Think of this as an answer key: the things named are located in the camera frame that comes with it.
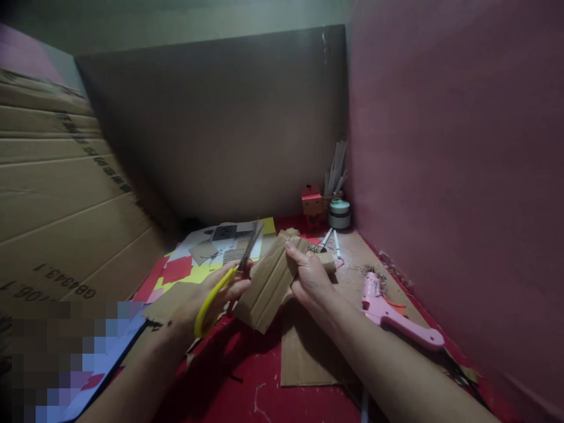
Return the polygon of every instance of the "forearm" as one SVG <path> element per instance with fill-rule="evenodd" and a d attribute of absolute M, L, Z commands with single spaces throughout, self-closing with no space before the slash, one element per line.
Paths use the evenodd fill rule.
<path fill-rule="evenodd" d="M 193 340 L 192 332 L 179 323 L 163 326 L 80 417 L 79 423 L 150 422 Z"/>
<path fill-rule="evenodd" d="M 392 422 L 497 421 L 430 360 L 328 290 L 308 306 Z"/>

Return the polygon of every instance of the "white pen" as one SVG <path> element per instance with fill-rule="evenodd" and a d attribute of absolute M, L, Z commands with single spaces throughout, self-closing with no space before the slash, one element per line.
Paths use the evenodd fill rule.
<path fill-rule="evenodd" d="M 339 248 L 339 238 L 337 238 L 337 231 L 333 231 L 333 235 L 335 236 L 335 247 L 337 248 L 337 258 L 342 260 L 341 258 L 341 249 Z"/>
<path fill-rule="evenodd" d="M 327 244 L 327 240 L 329 239 L 329 235 L 331 235 L 332 230 L 333 228 L 330 228 L 329 232 L 327 232 L 327 235 L 325 235 L 325 238 L 323 238 L 323 241 L 320 244 L 321 248 L 325 247 L 325 244 Z"/>

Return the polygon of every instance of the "yellow paper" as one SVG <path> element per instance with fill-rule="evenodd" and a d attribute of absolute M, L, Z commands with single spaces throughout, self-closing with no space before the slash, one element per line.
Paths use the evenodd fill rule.
<path fill-rule="evenodd" d="M 196 283 L 196 284 L 200 284 L 202 282 L 204 282 L 204 279 L 211 274 L 212 272 L 216 271 L 217 269 L 220 269 L 223 265 L 221 263 L 213 263 L 213 264 L 202 264 L 201 266 L 194 266 L 192 267 L 192 270 L 190 271 L 190 275 L 179 279 L 177 281 L 174 282 L 170 282 L 167 283 L 166 285 L 163 285 L 163 280 L 165 278 L 160 277 L 157 279 L 157 283 L 155 284 L 155 287 L 153 288 L 153 291 L 156 291 L 157 289 L 163 289 L 163 292 L 168 291 L 169 289 L 171 289 L 175 283 L 177 282 L 190 282 L 190 283 Z"/>
<path fill-rule="evenodd" d="M 274 219 L 272 217 L 267 217 L 266 219 L 260 219 L 264 223 L 263 235 L 268 235 L 269 233 L 276 233 L 276 228 L 274 227 Z"/>

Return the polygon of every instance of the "scissors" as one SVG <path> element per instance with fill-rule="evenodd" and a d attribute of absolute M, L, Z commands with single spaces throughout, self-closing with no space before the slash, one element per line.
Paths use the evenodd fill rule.
<path fill-rule="evenodd" d="M 217 293 L 223 287 L 228 286 L 233 282 L 237 272 L 240 271 L 242 273 L 245 273 L 247 271 L 247 263 L 249 262 L 249 259 L 251 257 L 251 251 L 253 251 L 254 244 L 259 237 L 261 229 L 262 229 L 262 225 L 259 225 L 259 221 L 256 220 L 253 223 L 253 232 L 251 234 L 251 239 L 247 244 L 247 248 L 243 253 L 243 258 L 241 258 L 239 265 L 229 269 L 226 275 L 223 278 L 221 278 L 219 283 L 214 287 L 214 289 L 211 290 L 210 294 L 207 296 L 206 300 L 202 304 L 202 307 L 198 312 L 198 316 L 196 317 L 196 323 L 194 325 L 194 335 L 196 336 L 196 338 L 205 337 L 208 334 L 208 332 L 212 329 L 212 327 L 215 325 L 215 322 L 217 321 L 217 316 L 216 318 L 211 320 L 211 323 L 208 327 L 206 328 L 203 327 L 204 320 L 206 319 L 207 311 L 210 308 L 211 304 L 213 303 L 213 300 L 216 298 Z"/>

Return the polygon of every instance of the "pixelated blur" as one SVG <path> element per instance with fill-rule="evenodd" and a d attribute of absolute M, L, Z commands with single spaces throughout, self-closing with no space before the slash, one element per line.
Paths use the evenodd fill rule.
<path fill-rule="evenodd" d="M 65 421 L 81 390 L 94 390 L 123 358 L 129 342 L 120 340 L 142 326 L 128 333 L 143 304 L 55 301 L 16 307 L 1 327 L 3 339 L 11 337 L 9 346 L 3 344 L 0 387 L 3 401 L 11 389 L 12 404 L 4 407 L 11 407 L 12 421 Z"/>

